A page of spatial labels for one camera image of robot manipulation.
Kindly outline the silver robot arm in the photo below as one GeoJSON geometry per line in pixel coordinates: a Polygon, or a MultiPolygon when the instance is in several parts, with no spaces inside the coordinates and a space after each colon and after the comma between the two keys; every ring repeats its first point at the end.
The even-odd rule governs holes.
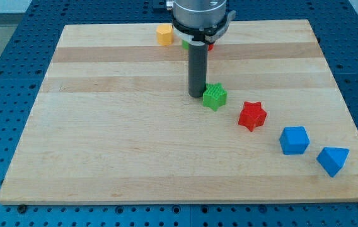
{"type": "Polygon", "coordinates": [[[166,8],[181,26],[191,29],[218,25],[226,14],[227,0],[166,0],[166,8]]]}

